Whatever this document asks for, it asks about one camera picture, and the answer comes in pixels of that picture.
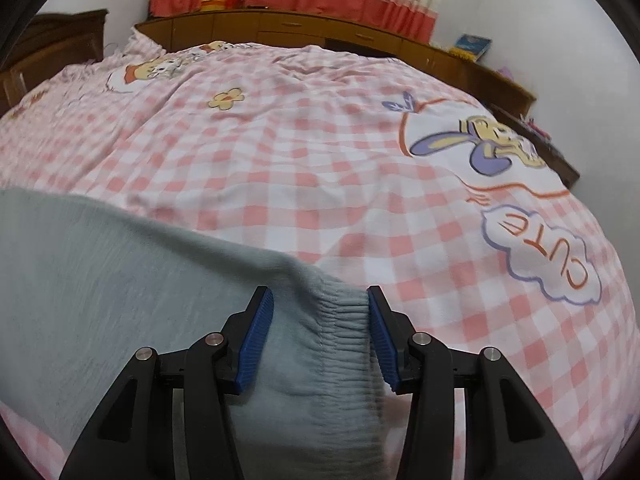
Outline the grey sweatpants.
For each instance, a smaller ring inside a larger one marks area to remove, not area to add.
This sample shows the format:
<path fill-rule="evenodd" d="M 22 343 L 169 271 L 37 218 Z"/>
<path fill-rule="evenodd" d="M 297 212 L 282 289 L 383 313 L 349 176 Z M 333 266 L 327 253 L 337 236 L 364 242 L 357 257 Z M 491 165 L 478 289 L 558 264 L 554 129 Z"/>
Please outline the grey sweatpants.
<path fill-rule="evenodd" d="M 1 400 L 71 448 L 134 352 L 188 348 L 262 285 L 274 297 L 265 348 L 253 385 L 229 402 L 244 474 L 383 478 L 363 289 L 85 197 L 1 194 Z"/>

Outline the dark bedside table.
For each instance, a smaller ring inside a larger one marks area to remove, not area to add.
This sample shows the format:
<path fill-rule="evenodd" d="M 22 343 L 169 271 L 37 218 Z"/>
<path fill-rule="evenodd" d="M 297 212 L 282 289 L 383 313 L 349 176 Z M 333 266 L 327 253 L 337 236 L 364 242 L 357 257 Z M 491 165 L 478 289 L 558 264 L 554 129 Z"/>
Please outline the dark bedside table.
<path fill-rule="evenodd" d="M 574 188 L 574 185 L 580 178 L 580 173 L 552 144 L 548 136 L 544 136 L 534 126 L 523 122 L 520 118 L 511 115 L 501 107 L 491 105 L 489 109 L 495 118 L 498 119 L 498 122 L 508 126 L 533 144 L 538 155 L 560 177 L 563 184 L 569 190 Z"/>

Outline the wooden window-side cabinet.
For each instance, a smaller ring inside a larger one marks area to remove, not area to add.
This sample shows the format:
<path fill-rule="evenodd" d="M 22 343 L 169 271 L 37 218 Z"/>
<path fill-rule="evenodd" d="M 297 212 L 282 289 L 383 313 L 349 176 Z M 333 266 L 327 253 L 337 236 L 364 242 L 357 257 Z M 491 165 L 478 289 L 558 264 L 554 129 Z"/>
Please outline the wooden window-side cabinet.
<path fill-rule="evenodd" d="M 526 116 L 536 96 L 495 70 L 384 30 L 339 18 L 269 9 L 224 10 L 152 18 L 134 26 L 170 52 L 224 40 L 301 48 L 314 44 L 370 58 L 398 58 L 489 108 Z"/>

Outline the blue book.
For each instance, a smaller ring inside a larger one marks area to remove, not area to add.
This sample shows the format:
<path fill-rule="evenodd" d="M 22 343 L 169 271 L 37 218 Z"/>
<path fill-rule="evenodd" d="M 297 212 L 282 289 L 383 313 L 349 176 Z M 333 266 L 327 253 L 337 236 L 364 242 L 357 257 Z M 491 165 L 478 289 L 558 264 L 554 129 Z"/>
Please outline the blue book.
<path fill-rule="evenodd" d="M 489 38 L 464 34 L 448 50 L 448 53 L 458 58 L 478 62 L 489 50 L 491 44 L 492 40 Z"/>

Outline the dark wooden wardrobe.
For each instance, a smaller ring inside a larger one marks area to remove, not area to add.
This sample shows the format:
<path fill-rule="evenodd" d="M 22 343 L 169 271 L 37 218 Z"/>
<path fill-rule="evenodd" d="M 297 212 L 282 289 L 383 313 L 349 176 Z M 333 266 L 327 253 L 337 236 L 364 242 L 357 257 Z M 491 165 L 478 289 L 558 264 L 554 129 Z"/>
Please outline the dark wooden wardrobe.
<path fill-rule="evenodd" d="M 107 14 L 36 15 L 1 64 L 1 114 L 65 66 L 102 61 Z"/>

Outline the yellow red box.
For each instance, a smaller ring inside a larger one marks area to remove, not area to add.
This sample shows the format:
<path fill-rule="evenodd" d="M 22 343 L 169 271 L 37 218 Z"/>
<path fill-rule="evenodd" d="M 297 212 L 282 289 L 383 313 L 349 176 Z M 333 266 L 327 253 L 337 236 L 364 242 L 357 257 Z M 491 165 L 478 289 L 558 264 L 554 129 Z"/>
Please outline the yellow red box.
<path fill-rule="evenodd" d="M 220 11 L 226 8 L 227 0 L 201 0 L 201 12 Z"/>

